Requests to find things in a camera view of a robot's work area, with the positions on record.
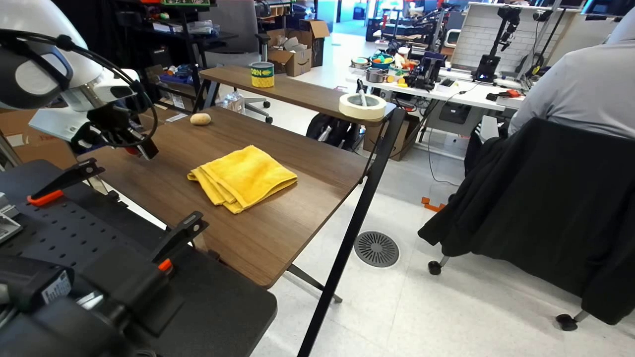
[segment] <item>yellow cloth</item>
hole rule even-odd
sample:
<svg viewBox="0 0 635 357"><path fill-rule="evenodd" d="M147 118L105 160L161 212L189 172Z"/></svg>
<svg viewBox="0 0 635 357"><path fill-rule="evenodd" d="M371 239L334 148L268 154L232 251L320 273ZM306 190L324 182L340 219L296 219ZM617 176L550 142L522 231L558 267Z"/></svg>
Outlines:
<svg viewBox="0 0 635 357"><path fill-rule="evenodd" d="M238 214L294 186L298 174L250 144L193 168L187 178L199 182L217 206L223 204L232 214Z"/></svg>

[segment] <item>cardboard box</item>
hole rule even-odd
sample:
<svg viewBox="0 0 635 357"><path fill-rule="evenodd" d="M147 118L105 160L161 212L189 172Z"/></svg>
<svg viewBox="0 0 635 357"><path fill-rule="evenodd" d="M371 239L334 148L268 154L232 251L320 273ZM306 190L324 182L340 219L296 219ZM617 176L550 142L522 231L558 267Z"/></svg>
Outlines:
<svg viewBox="0 0 635 357"><path fill-rule="evenodd" d="M304 21L300 29L290 29L292 35L300 39L300 43L310 45L312 49L312 65L320 67L324 63L324 39L332 33L330 25L320 19Z"/></svg>
<svg viewBox="0 0 635 357"><path fill-rule="evenodd" d="M421 124L423 120L419 116L405 114L403 124L397 132L395 146L391 150L393 160L401 160L407 154L407 150L415 144ZM373 150L377 136L383 136L383 132L379 130L381 126L365 126L365 134L363 134L365 150Z"/></svg>
<svg viewBox="0 0 635 357"><path fill-rule="evenodd" d="M312 49L284 49L284 43L286 43L284 39L294 37L290 31L274 29L274 31L268 31L268 35L270 35L268 57L272 63L276 63L278 73L288 73L296 77L312 69Z"/></svg>

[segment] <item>chair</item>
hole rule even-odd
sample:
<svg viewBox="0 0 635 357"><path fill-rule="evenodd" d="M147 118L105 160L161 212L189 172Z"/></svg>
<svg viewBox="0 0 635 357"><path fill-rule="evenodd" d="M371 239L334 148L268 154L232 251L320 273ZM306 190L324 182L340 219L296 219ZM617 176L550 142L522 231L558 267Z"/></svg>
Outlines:
<svg viewBox="0 0 635 357"><path fill-rule="evenodd" d="M488 142L449 204L419 235L443 243L439 275L467 251L500 257L582 297L558 315L574 331L588 313L615 325L635 307L635 140L534 118Z"/></svg>
<svg viewBox="0 0 635 357"><path fill-rule="evenodd" d="M217 7L213 7L205 17L211 17L221 25L223 33L229 33L227 45L207 51L209 63L250 65L254 61L268 59L268 37L258 33L260 23L254 0L217 0ZM274 122L274 118L264 110L270 106L268 98L240 96L236 87L234 96L242 108L262 114L266 122Z"/></svg>

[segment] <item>person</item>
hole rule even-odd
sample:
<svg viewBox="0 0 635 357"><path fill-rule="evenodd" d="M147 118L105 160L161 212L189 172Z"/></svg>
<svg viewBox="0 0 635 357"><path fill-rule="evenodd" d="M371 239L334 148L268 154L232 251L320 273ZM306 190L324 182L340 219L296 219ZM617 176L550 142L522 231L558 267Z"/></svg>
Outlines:
<svg viewBox="0 0 635 357"><path fill-rule="evenodd" d="M530 118L546 118L590 132L635 138L635 7L606 43L566 53L526 95L508 126L483 120L469 142L465 174L477 168L481 146L508 136Z"/></svg>

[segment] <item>black chair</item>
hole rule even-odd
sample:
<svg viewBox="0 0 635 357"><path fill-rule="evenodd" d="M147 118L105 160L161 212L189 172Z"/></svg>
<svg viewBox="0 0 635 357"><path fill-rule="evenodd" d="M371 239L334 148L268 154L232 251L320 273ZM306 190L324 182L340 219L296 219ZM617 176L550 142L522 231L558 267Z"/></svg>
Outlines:
<svg viewBox="0 0 635 357"><path fill-rule="evenodd" d="M582 297L558 315L574 331L588 313L615 325L635 307L635 140L534 118L483 146L477 170L419 235L443 243L439 275L467 251L514 265Z"/></svg>

